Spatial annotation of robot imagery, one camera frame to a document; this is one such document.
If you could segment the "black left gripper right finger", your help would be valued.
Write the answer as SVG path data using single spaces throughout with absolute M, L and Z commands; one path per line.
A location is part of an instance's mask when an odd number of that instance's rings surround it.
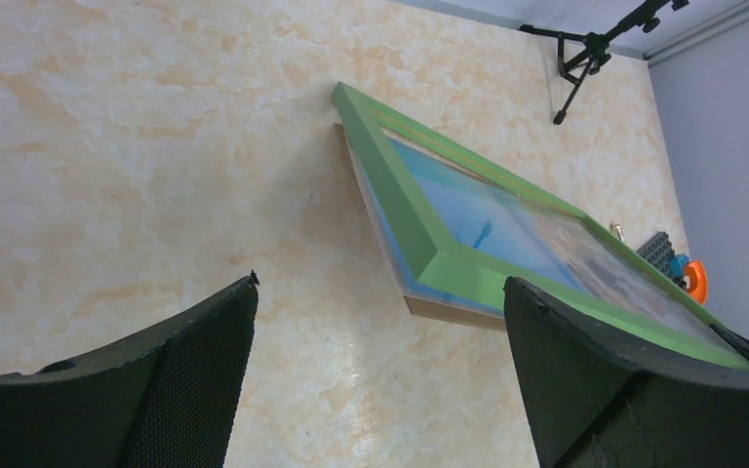
M 749 370 L 590 317 L 510 277 L 504 314 L 543 467 L 749 467 Z

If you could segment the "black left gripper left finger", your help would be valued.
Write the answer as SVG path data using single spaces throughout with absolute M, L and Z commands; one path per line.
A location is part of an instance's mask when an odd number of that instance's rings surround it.
M 258 278 L 93 351 L 0 375 L 0 467 L 220 467 Z

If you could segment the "clear handled screwdriver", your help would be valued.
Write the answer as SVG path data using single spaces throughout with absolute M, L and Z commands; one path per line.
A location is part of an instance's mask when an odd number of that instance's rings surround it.
M 623 227 L 620 223 L 613 223 L 611 225 L 611 232 L 620 242 L 625 242 Z

